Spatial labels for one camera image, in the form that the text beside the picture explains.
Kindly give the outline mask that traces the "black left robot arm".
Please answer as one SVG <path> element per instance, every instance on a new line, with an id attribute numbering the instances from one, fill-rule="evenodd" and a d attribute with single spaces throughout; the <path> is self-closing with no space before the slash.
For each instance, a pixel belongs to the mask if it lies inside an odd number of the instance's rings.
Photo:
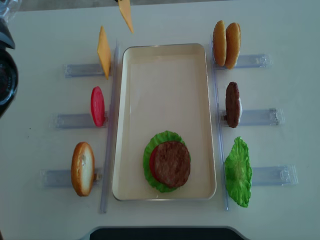
<path id="1" fill-rule="evenodd" d="M 11 17 L 20 8 L 20 0 L 0 2 L 0 115 L 3 116 L 15 98 L 19 74 L 16 63 L 7 49 L 15 49 L 16 44 L 8 28 Z"/>

